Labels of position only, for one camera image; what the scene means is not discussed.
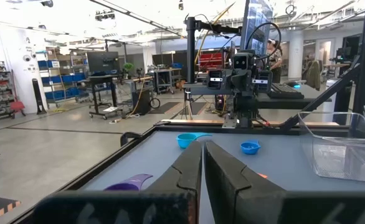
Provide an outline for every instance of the blue bowl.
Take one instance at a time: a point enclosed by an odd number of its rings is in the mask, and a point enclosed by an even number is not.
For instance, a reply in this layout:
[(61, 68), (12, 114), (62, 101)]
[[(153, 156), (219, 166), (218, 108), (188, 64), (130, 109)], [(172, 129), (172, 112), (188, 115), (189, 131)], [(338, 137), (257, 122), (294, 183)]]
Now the blue bowl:
[(242, 150), (243, 153), (248, 155), (254, 155), (257, 153), (257, 151), (260, 149), (260, 145), (258, 144), (258, 141), (247, 141), (243, 142), (240, 145), (240, 150)]
[(201, 136), (212, 136), (212, 135), (207, 133), (185, 133), (185, 134), (179, 134), (176, 140), (181, 149), (186, 149), (192, 141), (195, 141), (197, 138)]

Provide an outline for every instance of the monitor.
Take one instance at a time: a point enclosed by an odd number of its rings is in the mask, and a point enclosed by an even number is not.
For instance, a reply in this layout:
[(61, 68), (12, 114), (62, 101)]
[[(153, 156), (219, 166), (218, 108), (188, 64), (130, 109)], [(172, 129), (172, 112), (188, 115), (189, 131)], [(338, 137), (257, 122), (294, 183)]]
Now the monitor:
[(240, 38), (241, 50), (252, 49), (259, 56), (266, 54), (270, 25), (261, 27), (256, 31), (248, 46), (246, 43), (255, 28), (264, 22), (270, 22), (272, 17), (273, 9), (268, 0), (246, 0), (244, 25)]
[(87, 52), (90, 72), (120, 71), (118, 52)]

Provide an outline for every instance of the cable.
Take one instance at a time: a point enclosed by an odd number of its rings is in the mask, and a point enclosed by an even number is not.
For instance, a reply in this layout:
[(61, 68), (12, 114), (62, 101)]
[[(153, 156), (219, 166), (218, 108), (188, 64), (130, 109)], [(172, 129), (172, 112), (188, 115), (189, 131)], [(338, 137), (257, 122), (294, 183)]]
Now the cable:
[[(205, 17), (205, 19), (207, 20), (207, 22), (210, 24), (210, 21), (208, 20), (208, 18), (207, 18), (205, 15), (203, 15), (203, 14), (198, 14), (198, 15), (196, 15), (196, 16), (194, 16), (194, 17), (197, 17), (197, 16), (203, 16), (203, 17)], [(217, 35), (220, 35), (220, 36), (224, 37), (225, 39), (229, 39), (229, 38), (230, 38), (230, 37), (229, 37), (229, 36), (227, 36), (227, 35), (223, 35), (223, 34), (219, 34), (219, 33), (217, 33), (216, 31), (214, 31), (214, 29), (213, 29), (213, 27), (212, 27), (212, 26), (210, 26), (210, 28), (212, 29), (213, 33), (215, 33), (215, 34), (217, 34)]]
[[(217, 16), (221, 15), (223, 12), (224, 12), (224, 11), (221, 11), (220, 13), (218, 13), (217, 15), (215, 15), (215, 16), (213, 17), (212, 21), (213, 21), (214, 19), (216, 19), (216, 18), (217, 18)], [(199, 34), (199, 36), (197, 37), (197, 40), (196, 40), (196, 43), (195, 43), (195, 49), (196, 49), (197, 43), (199, 42), (199, 39), (201, 39), (201, 35), (202, 35), (202, 33), (203, 33), (204, 31), (205, 31), (205, 29), (202, 29), (201, 33), (200, 33), (200, 34)]]
[[(217, 17), (217, 19), (212, 23), (213, 25), (217, 23), (217, 21), (234, 5), (235, 3), (232, 3), (230, 6), (228, 6), (226, 9), (224, 9), (224, 11), (222, 11), (222, 13)], [(203, 47), (203, 44), (206, 40), (206, 37), (207, 35), (209, 34), (209, 30), (205, 33), (205, 36), (203, 37), (203, 40), (202, 40), (202, 43), (201, 43), (201, 46), (199, 47), (199, 50), (197, 51), (197, 54), (196, 54), (196, 58), (195, 58), (195, 62), (194, 62), (194, 65), (196, 65), (197, 63), (197, 60), (199, 58), (199, 54), (201, 53), (201, 50), (202, 50), (202, 47)]]
[[(289, 7), (293, 7), (293, 9), (292, 9), (290, 12), (288, 12)], [(287, 6), (287, 7), (285, 8), (285, 13), (286, 13), (288, 16), (293, 15), (293, 13), (294, 13), (294, 12), (295, 12), (295, 6), (294, 6), (294, 5), (292, 5), (292, 4), (290, 4), (289, 6)]]
[(272, 25), (272, 26), (274, 26), (274, 27), (277, 29), (277, 31), (278, 31), (278, 35), (279, 35), (279, 37), (280, 37), (280, 38), (279, 38), (279, 41), (278, 41), (278, 45), (277, 45), (277, 46), (275, 46), (275, 49), (274, 49), (274, 51), (273, 51), (271, 54), (266, 55), (266, 56), (264, 56), (264, 57), (257, 58), (257, 60), (261, 60), (261, 59), (269, 58), (271, 55), (273, 55), (273, 54), (274, 54), (274, 53), (278, 50), (278, 48), (279, 48), (279, 46), (280, 46), (280, 44), (281, 44), (281, 38), (282, 38), (282, 35), (281, 35), (281, 30), (280, 30), (280, 28), (278, 27), (278, 25), (276, 25), (276, 24), (275, 24), (275, 23), (273, 23), (273, 22), (265, 22), (265, 23), (263, 23), (263, 24), (259, 25), (258, 27), (256, 27), (256, 29), (255, 29), (255, 30), (253, 30), (253, 32), (250, 34), (249, 38), (247, 39), (245, 49), (247, 49), (247, 48), (249, 47), (249, 42), (250, 42), (251, 38), (253, 37), (253, 35), (256, 33), (256, 31), (257, 31), (258, 29), (260, 29), (261, 27), (265, 26), (265, 25)]

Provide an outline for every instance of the wire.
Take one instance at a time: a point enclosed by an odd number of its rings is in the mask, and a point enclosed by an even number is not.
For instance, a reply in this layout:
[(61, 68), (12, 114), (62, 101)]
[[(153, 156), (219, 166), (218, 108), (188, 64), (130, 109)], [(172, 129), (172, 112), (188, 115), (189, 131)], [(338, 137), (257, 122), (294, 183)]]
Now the wire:
[(253, 35), (256, 33), (256, 31), (257, 31), (258, 29), (260, 29), (261, 27), (265, 26), (265, 25), (272, 25), (272, 26), (274, 26), (274, 27), (277, 29), (277, 31), (278, 31), (278, 35), (279, 35), (279, 37), (280, 37), (280, 38), (279, 38), (279, 41), (278, 41), (278, 45), (277, 45), (277, 46), (275, 46), (275, 49), (274, 49), (274, 51), (273, 51), (271, 54), (266, 55), (266, 56), (263, 56), (263, 57), (260, 57), (260, 58), (257, 58), (257, 60), (261, 60), (261, 59), (269, 58), (271, 55), (273, 55), (273, 54), (274, 54), (274, 53), (278, 50), (278, 48), (279, 48), (279, 46), (280, 46), (280, 44), (281, 44), (281, 38), (282, 38), (282, 35), (281, 35), (281, 30), (280, 30), (280, 28), (278, 27), (278, 25), (276, 25), (276, 24), (275, 24), (275, 23), (273, 23), (273, 22), (265, 22), (265, 23), (263, 23), (263, 24), (259, 25), (258, 27), (256, 27), (256, 29), (255, 29), (255, 30), (253, 30), (253, 32), (250, 34), (249, 38), (247, 39), (245, 49), (247, 49), (247, 48), (248, 48), (248, 46), (249, 46), (249, 42), (250, 42), (251, 38), (253, 37)]
[[(212, 23), (213, 25), (217, 23), (217, 21), (234, 5), (235, 3), (232, 3), (230, 6), (228, 6), (226, 9), (224, 9), (224, 11), (221, 12), (221, 14), (216, 18), (216, 20)], [(206, 37), (207, 35), (209, 34), (209, 30), (205, 33), (205, 36), (203, 37), (203, 40), (202, 40), (202, 43), (201, 43), (201, 46), (199, 47), (199, 50), (197, 51), (197, 54), (196, 54), (196, 58), (195, 58), (195, 63), (194, 65), (196, 65), (197, 63), (197, 60), (199, 58), (199, 54), (201, 54), (201, 50), (202, 50), (202, 47), (203, 47), (203, 44), (206, 40)]]
[[(208, 18), (204, 14), (198, 14), (198, 15), (196, 15), (194, 17), (197, 17), (197, 16), (203, 16), (203, 17), (205, 17), (205, 19), (207, 20), (207, 22), (210, 24), (210, 21), (208, 20)], [(220, 34), (220, 33), (216, 32), (216, 31), (214, 31), (213, 26), (210, 26), (210, 28), (212, 29), (213, 33), (215, 33), (217, 35), (220, 35), (220, 36), (224, 37), (225, 39), (229, 39), (230, 38), (227, 35), (223, 35), (223, 34)]]

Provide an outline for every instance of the ceiling light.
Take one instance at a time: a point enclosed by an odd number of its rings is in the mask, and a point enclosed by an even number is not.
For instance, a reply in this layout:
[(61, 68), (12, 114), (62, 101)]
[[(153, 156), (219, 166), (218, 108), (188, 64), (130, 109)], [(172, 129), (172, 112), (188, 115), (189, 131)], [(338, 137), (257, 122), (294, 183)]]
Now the ceiling light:
[(303, 46), (309, 46), (309, 45), (313, 45), (315, 44), (315, 42), (311, 42), (311, 43), (308, 43), (308, 44), (303, 44)]

